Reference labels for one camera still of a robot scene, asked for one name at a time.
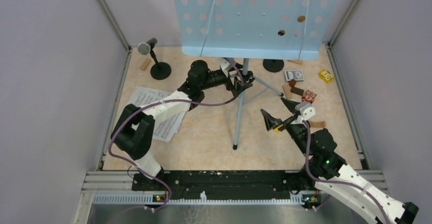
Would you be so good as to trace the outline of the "black stand for gold microphone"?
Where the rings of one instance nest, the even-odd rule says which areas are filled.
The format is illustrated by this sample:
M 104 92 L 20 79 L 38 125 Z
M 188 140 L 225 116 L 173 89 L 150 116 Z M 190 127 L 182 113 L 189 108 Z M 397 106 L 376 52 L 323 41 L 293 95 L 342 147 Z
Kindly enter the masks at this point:
M 284 61 L 283 60 L 275 60 L 275 59 L 264 59 L 263 60 L 263 67 L 266 71 L 276 73 L 284 68 Z

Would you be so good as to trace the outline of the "wooden block back left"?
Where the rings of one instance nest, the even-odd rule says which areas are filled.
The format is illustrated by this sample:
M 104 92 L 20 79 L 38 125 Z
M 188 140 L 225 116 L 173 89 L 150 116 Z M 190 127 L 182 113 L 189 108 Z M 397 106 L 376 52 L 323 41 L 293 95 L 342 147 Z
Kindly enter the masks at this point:
M 140 70 L 145 71 L 151 63 L 152 63 L 152 59 L 145 59 L 140 66 Z

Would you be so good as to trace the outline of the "blue playing card box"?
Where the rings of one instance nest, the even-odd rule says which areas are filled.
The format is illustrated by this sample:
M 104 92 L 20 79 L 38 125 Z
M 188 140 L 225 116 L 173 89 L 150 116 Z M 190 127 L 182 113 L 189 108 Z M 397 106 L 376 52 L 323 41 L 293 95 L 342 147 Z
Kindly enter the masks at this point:
M 304 81 L 305 77 L 302 70 L 285 70 L 284 76 L 286 82 L 289 82 L 291 80 L 295 81 Z

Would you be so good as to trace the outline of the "wooden block near back wall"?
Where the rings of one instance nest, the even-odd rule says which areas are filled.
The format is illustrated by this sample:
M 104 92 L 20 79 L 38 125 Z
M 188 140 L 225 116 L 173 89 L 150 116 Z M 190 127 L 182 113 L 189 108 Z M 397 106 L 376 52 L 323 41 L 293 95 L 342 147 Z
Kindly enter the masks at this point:
M 302 65 L 303 61 L 302 60 L 287 60 L 290 63 L 294 63 L 294 64 L 298 64 L 298 65 Z

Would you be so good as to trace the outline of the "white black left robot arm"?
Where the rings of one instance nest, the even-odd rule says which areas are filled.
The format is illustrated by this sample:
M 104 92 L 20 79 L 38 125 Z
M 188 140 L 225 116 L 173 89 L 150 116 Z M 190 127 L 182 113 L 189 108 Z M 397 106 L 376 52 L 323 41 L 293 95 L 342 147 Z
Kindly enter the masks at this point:
M 111 134 L 108 152 L 136 167 L 151 190 L 163 185 L 162 166 L 150 152 L 157 126 L 171 117 L 204 106 L 204 90 L 225 86 L 234 101 L 253 85 L 254 74 L 233 59 L 223 58 L 217 70 L 210 70 L 204 60 L 195 60 L 185 82 L 169 96 L 146 105 L 128 104 L 124 107 Z

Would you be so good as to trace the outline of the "black stand for silver microphone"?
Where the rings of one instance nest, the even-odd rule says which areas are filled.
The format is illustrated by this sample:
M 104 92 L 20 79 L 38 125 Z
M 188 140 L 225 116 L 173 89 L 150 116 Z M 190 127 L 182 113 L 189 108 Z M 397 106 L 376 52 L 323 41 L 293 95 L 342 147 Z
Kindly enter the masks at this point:
M 155 64 L 150 69 L 151 77 L 156 80 L 163 80 L 168 78 L 172 72 L 171 66 L 168 63 L 159 62 L 153 50 L 150 51 L 150 56 L 155 62 Z

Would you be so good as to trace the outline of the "yellow small toy box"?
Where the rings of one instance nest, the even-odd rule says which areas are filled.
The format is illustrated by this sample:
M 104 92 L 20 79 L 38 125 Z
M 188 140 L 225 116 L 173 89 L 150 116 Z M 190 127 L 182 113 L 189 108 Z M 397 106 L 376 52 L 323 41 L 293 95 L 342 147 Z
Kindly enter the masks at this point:
M 318 75 L 325 83 L 331 83 L 335 79 L 335 76 L 326 69 L 321 70 Z

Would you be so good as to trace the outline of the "sheet music page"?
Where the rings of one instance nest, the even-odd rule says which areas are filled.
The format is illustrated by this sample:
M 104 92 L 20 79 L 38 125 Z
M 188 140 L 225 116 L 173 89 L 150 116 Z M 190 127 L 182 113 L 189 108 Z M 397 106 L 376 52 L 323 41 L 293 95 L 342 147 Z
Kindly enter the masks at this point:
M 152 104 L 171 94 L 172 92 L 167 92 L 163 90 L 146 87 L 136 87 L 126 104 L 133 104 L 135 106 Z
M 169 143 L 178 132 L 185 114 L 186 112 L 182 112 L 155 124 L 152 139 Z

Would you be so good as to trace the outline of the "wooden block by cards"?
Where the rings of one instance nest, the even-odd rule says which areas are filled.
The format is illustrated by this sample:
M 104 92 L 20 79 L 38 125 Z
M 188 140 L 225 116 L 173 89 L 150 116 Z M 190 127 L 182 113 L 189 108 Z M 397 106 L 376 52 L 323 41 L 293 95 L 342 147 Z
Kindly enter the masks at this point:
M 292 95 L 292 92 L 291 92 L 291 87 L 288 84 L 283 85 L 282 89 L 283 89 L 285 97 L 287 99 L 292 99 L 293 98 L 293 95 Z

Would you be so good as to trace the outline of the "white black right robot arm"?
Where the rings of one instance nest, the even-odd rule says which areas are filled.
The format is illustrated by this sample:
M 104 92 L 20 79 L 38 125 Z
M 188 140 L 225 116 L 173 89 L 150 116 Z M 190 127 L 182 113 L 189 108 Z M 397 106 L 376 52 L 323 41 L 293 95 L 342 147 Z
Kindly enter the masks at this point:
M 417 205 L 392 198 L 362 177 L 335 152 L 337 144 L 326 128 L 311 132 L 310 119 L 316 111 L 310 102 L 295 102 L 284 97 L 281 101 L 291 117 L 282 120 L 264 109 L 260 112 L 267 131 L 287 131 L 304 155 L 305 164 L 299 175 L 302 188 L 326 192 L 368 223 L 414 222 L 419 211 Z

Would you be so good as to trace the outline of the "owl figure toy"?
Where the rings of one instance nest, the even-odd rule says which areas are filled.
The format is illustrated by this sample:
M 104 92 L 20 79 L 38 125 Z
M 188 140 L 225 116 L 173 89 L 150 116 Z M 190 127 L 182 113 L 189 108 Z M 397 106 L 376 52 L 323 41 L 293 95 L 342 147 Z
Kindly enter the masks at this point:
M 311 90 L 306 90 L 306 91 L 304 92 L 304 94 L 302 95 L 302 101 L 303 101 L 303 102 L 306 101 L 306 102 L 309 102 L 309 103 L 312 104 L 312 103 L 314 102 L 316 96 L 317 96 L 317 94 L 314 93 L 313 91 L 311 91 Z

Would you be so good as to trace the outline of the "dark brown wooden block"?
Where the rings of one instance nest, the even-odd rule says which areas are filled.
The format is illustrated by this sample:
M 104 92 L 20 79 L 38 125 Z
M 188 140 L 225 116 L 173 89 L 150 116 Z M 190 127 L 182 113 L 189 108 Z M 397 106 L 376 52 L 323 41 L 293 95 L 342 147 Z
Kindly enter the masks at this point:
M 289 81 L 288 85 L 291 87 L 290 91 L 296 95 L 303 96 L 305 91 L 296 87 L 296 83 L 297 81 L 294 79 Z

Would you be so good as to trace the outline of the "silver black microphone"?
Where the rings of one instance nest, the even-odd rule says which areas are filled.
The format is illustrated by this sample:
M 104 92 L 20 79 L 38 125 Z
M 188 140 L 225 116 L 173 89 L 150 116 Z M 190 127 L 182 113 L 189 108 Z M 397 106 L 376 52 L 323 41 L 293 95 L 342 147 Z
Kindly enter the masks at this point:
M 146 42 L 142 42 L 137 46 L 137 50 L 142 55 L 149 54 L 155 47 L 155 45 L 158 43 L 156 38 L 151 38 Z

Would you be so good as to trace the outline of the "light blue music stand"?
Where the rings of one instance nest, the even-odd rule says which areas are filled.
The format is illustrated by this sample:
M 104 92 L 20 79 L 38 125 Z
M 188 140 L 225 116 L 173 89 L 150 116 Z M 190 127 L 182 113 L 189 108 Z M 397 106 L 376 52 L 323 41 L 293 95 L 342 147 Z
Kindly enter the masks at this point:
M 304 61 L 318 57 L 336 2 L 174 0 L 185 55 Z

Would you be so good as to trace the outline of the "gold microphone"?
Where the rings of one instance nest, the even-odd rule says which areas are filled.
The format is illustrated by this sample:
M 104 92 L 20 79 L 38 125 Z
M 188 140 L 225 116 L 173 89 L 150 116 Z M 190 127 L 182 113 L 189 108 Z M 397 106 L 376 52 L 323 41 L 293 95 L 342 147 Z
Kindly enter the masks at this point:
M 304 16 L 304 15 L 301 15 L 297 18 L 297 21 L 300 23 L 304 22 L 305 20 L 306 20 L 306 16 Z

